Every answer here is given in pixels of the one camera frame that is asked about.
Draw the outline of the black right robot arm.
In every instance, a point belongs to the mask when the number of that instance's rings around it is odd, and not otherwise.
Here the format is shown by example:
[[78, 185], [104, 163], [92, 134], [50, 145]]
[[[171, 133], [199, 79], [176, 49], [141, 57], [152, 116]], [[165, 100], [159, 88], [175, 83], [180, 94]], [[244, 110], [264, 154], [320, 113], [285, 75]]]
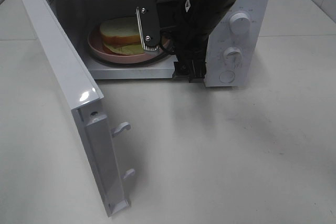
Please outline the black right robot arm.
[[231, 83], [242, 64], [243, 51], [235, 46], [224, 50], [220, 63], [212, 62], [207, 74], [206, 56], [210, 34], [237, 0], [144, 0], [136, 8], [140, 41], [145, 52], [164, 51], [175, 55], [175, 80], [204, 79]]

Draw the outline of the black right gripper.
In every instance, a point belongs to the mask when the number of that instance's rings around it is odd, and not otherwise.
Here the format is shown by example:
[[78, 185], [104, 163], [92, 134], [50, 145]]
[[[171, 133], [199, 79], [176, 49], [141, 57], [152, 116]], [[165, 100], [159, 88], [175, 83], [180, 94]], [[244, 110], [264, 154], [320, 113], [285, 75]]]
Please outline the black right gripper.
[[[175, 55], [173, 79], [202, 82], [206, 74], [206, 42], [195, 38], [197, 29], [188, 23], [189, 0], [155, 0], [136, 8], [140, 42], [146, 54], [159, 55], [160, 47]], [[161, 36], [171, 41], [169, 49]]]

